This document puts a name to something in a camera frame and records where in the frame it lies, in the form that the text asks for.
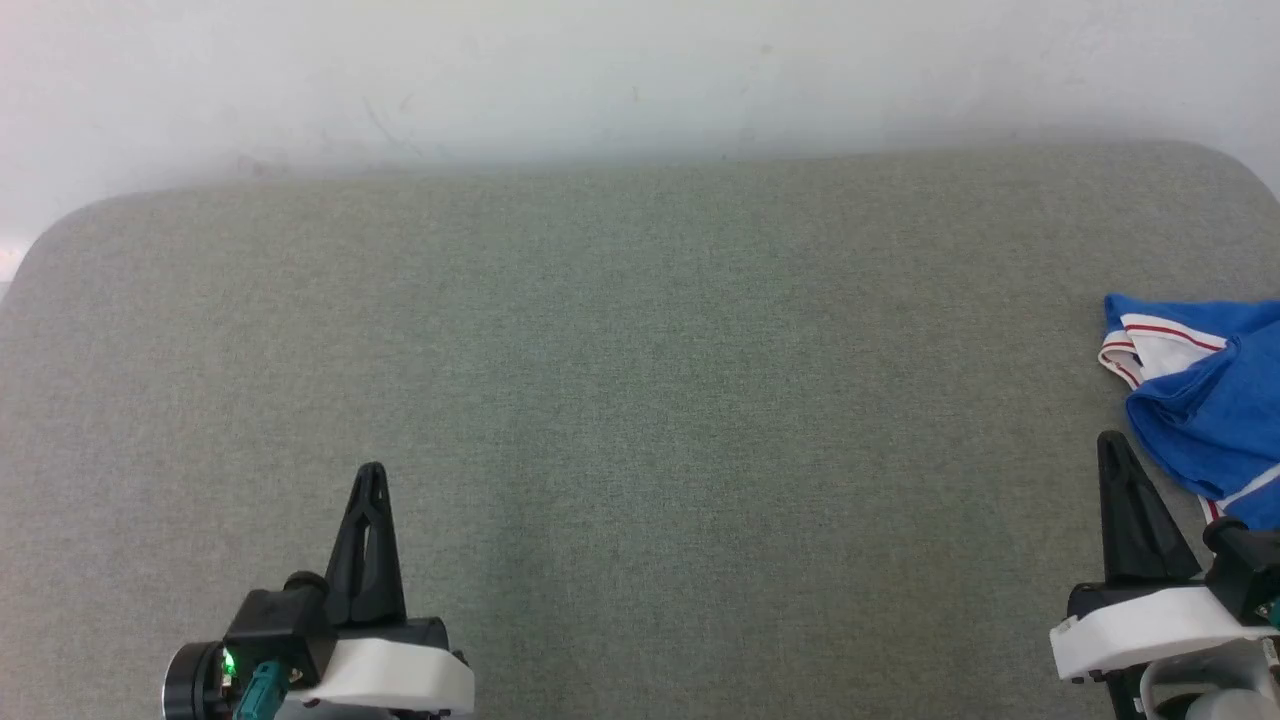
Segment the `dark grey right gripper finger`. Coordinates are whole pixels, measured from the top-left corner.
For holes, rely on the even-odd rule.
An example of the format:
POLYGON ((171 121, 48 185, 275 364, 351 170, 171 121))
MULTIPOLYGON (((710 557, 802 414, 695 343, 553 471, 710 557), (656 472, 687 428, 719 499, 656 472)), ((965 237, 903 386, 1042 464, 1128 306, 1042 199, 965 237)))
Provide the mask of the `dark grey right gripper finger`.
POLYGON ((1152 578, 1138 584, 1185 584, 1202 573, 1190 546, 1174 521, 1162 496, 1149 480, 1147 495, 1149 561, 1152 578))
POLYGON ((1124 433, 1097 437, 1100 520, 1103 573, 1108 584, 1138 584, 1152 578, 1147 495, 1149 478, 1124 433))

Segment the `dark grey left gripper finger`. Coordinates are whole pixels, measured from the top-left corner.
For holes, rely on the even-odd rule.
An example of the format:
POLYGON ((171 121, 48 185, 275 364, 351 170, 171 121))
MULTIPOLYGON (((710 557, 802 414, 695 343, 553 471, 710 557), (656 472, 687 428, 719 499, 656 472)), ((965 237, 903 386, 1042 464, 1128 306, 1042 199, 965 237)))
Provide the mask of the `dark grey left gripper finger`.
POLYGON ((407 615, 387 469, 365 464, 365 620, 402 623, 407 615))
POLYGON ((326 566, 330 592, 326 615, 334 626, 352 620, 352 603, 364 588, 369 520, 366 505, 372 491, 372 464, 365 462, 356 473, 326 566))

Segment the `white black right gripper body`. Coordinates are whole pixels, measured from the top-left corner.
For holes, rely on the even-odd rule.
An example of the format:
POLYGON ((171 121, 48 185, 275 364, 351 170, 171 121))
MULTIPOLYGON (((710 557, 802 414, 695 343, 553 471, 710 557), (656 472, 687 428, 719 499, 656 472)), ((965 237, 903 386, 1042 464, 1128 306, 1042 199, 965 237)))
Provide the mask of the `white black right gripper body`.
POLYGON ((1253 628, 1204 585, 1080 583, 1050 630, 1059 679, 1085 682, 1146 666, 1156 682, 1253 682, 1253 628))

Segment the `blue white jersey number 23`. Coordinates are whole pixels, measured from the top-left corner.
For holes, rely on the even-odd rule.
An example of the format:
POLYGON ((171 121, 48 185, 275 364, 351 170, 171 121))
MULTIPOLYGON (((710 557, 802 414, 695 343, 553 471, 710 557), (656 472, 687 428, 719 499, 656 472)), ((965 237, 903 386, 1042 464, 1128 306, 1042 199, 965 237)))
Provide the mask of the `blue white jersey number 23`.
POLYGON ((1129 387, 1132 432, 1215 516, 1280 530, 1280 299, 1103 300, 1100 364, 1129 387))

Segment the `grey fabric sofa cushion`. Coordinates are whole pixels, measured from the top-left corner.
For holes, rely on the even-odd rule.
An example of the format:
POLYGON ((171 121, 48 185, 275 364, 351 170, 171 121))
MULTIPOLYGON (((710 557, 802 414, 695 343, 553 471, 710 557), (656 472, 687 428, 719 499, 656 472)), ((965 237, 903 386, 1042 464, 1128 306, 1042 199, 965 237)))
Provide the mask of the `grey fabric sofa cushion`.
POLYGON ((490 720, 1100 720, 1102 301, 1280 296, 1188 143, 134 193, 0 302, 0 720, 160 720, 383 462, 490 720))

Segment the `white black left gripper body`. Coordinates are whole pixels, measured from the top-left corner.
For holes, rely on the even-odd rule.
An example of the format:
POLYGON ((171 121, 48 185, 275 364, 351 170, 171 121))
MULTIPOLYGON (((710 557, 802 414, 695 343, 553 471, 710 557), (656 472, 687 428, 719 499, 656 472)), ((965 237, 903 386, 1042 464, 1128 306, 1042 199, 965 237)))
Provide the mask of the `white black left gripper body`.
POLYGON ((476 680, 439 618, 343 634, 321 680, 292 689, 289 703, 462 717, 476 708, 476 680))

